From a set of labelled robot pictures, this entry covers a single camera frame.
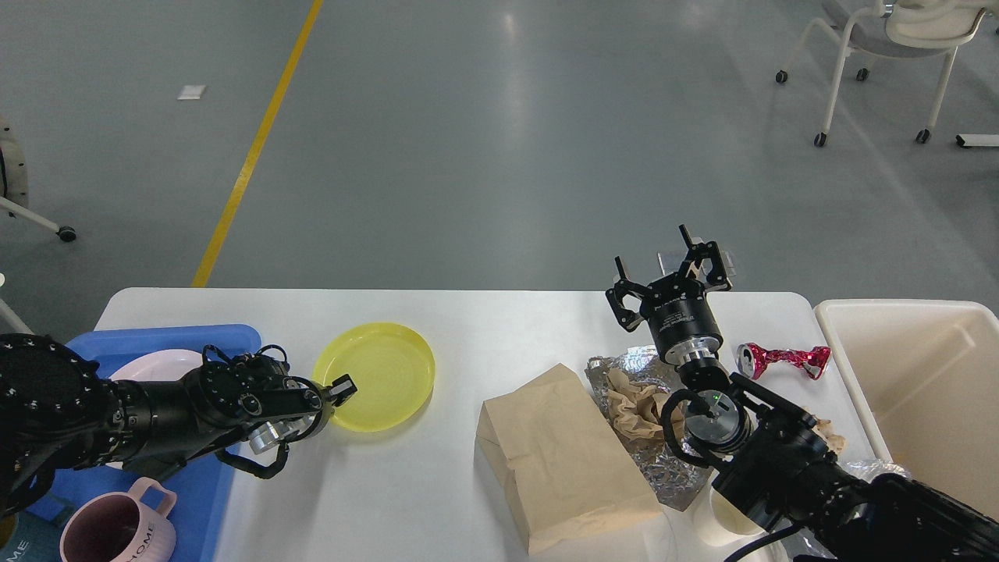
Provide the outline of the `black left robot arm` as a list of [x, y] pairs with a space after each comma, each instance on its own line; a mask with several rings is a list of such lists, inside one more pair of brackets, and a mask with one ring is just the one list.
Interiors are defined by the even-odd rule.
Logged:
[[201, 359], [178, 380], [111, 380], [47, 336], [3, 335], [2, 516], [37, 502], [63, 469], [120, 463], [162, 480], [213, 455], [270, 479], [290, 445], [321, 432], [357, 392], [350, 375], [327, 386], [293, 376], [277, 345], [237, 356], [207, 345]]

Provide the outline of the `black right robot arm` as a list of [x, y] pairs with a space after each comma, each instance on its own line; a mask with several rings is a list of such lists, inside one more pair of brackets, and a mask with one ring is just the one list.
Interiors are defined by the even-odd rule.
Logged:
[[995, 520], [914, 479], [867, 482], [839, 466], [818, 419], [759, 384], [764, 352], [750, 348], [743, 372], [722, 366], [707, 295], [731, 290], [727, 260], [717, 242], [679, 231], [686, 253], [677, 270], [638, 283], [617, 258], [606, 298], [625, 331], [649, 325], [657, 356], [679, 376], [657, 408], [668, 450], [713, 469], [711, 488], [765, 532], [729, 559], [806, 529], [832, 561], [995, 561]]

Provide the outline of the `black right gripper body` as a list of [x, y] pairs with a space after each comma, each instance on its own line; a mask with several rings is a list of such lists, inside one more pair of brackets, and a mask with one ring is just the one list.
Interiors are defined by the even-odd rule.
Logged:
[[703, 283], [674, 273], [647, 288], [652, 296], [643, 301], [642, 315], [660, 360], [682, 365], [693, 359], [716, 358], [723, 338]]

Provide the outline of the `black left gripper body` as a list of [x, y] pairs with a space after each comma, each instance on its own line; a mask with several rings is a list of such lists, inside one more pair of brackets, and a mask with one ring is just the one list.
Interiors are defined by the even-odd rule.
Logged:
[[279, 409], [286, 411], [292, 406], [307, 406], [307, 412], [283, 418], [270, 418], [262, 422], [247, 435], [247, 443], [254, 454], [263, 454], [282, 444], [291, 444], [317, 436], [329, 422], [335, 409], [334, 387], [320, 386], [301, 378], [286, 377], [282, 381], [282, 391], [292, 392], [293, 401], [281, 399]]

